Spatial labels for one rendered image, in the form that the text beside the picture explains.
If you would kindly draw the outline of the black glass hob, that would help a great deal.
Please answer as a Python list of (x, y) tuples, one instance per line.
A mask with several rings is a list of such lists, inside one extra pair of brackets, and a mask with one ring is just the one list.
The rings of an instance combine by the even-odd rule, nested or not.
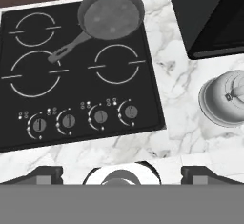
[[(146, 32), (91, 39), (52, 64), (49, 56), (81, 31), (76, 2), (3, 12), (0, 23), (0, 153), (162, 130), (166, 123)], [(125, 115), (128, 106), (138, 115)], [(108, 119), (97, 123), (103, 110)], [(75, 125), (65, 128), (66, 114)], [(43, 118), (46, 129), (33, 122)]]

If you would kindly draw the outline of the white and black round object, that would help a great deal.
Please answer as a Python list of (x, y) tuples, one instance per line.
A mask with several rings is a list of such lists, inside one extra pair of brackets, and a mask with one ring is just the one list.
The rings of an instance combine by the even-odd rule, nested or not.
[(161, 185), (157, 169), (147, 161), (92, 169), (83, 185)]

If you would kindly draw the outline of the silver kettle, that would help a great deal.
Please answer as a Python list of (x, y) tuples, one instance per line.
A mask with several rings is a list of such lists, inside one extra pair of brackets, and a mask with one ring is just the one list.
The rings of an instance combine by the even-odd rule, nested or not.
[(204, 115), (222, 127), (244, 124), (244, 71), (227, 71), (206, 82), (198, 94)]

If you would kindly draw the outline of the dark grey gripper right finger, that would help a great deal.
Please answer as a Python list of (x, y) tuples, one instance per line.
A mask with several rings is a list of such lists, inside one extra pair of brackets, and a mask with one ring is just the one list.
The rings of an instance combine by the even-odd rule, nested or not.
[(235, 180), (217, 175), (205, 166), (183, 166), (182, 185), (236, 184)]

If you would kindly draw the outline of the grey hob knob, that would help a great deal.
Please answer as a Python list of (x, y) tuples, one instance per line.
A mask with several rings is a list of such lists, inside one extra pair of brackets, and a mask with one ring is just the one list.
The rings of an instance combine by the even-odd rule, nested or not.
[(33, 122), (33, 129), (36, 132), (42, 132), (43, 130), (46, 129), (47, 123), (43, 118), (37, 118), (34, 122)]
[(105, 111), (103, 110), (100, 110), (100, 111), (97, 111), (94, 115), (94, 119), (97, 123), (105, 123), (108, 119), (108, 115)]
[(75, 117), (72, 114), (66, 114), (62, 120), (62, 125), (65, 128), (72, 128), (75, 125)]
[(138, 115), (138, 109), (135, 106), (130, 105), (125, 109), (125, 115), (130, 119), (134, 119)]

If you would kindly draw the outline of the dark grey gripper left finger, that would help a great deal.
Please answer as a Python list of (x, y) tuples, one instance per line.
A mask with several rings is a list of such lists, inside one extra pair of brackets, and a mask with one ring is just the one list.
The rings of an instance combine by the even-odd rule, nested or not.
[(63, 168), (61, 166), (40, 166), (27, 175), (14, 178), (10, 184), (62, 185)]

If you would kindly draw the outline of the black microwave oven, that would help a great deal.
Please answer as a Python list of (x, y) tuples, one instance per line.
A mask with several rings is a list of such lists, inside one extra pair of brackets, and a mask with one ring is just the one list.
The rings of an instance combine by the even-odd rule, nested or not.
[(244, 53), (244, 0), (171, 0), (192, 60)]

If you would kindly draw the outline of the dark grey frying pan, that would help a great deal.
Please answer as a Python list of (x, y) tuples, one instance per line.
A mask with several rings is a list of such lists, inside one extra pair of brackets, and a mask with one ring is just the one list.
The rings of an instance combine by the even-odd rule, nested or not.
[(117, 40), (131, 35), (144, 20), (142, 0), (83, 0), (77, 11), (82, 32), (69, 44), (51, 54), (55, 63), (89, 39)]

